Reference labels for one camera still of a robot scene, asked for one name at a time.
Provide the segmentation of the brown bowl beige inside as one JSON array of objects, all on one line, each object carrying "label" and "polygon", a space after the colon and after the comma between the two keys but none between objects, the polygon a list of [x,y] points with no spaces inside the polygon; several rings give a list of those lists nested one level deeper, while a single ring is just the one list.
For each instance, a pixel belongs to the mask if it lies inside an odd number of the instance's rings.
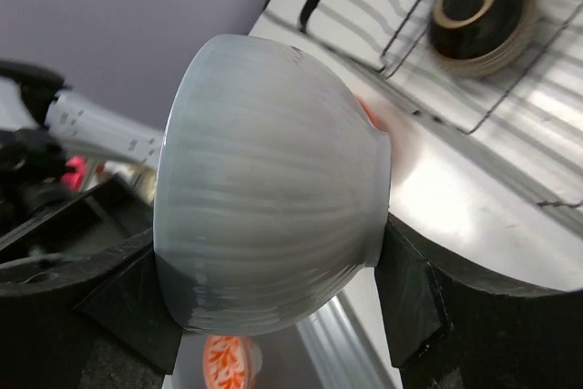
[{"label": "brown bowl beige inside", "polygon": [[429,50],[452,76],[487,77],[527,50],[540,17],[537,0],[435,0]]}]

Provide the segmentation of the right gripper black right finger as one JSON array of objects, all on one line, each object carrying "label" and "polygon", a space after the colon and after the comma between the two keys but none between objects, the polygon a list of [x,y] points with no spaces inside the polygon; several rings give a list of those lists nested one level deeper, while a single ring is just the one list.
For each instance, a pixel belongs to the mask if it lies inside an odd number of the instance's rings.
[{"label": "right gripper black right finger", "polygon": [[405,388],[581,387],[581,291],[490,271],[396,217],[374,279]]}]

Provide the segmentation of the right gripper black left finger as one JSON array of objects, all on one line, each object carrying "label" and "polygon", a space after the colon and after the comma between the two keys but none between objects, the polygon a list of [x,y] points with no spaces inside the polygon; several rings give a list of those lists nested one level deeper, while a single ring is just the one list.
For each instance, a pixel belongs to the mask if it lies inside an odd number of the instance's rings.
[{"label": "right gripper black left finger", "polygon": [[4,388],[160,388],[181,328],[159,288],[152,231],[1,284]]}]

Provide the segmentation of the aluminium mounting rail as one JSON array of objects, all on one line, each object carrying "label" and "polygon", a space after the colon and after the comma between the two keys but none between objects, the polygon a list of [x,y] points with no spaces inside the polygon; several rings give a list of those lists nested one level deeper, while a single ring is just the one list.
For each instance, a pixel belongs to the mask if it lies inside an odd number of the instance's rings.
[{"label": "aluminium mounting rail", "polygon": [[296,324],[324,388],[400,388],[345,292]]}]

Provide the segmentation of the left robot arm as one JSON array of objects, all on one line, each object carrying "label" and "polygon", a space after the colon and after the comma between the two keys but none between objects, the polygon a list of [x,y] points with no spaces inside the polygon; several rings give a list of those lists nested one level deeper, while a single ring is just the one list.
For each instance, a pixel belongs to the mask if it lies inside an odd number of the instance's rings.
[{"label": "left robot arm", "polygon": [[44,67],[1,63],[1,232],[73,195],[63,181],[74,156],[155,170],[163,134],[111,112]]}]

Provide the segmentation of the orange white patterned bowl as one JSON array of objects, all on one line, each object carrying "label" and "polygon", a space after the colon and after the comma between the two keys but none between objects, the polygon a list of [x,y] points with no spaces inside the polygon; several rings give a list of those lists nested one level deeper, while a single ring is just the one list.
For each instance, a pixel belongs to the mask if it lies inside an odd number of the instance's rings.
[{"label": "orange white patterned bowl", "polygon": [[251,389],[261,368],[261,349],[250,338],[208,336],[203,373],[209,389]]}]

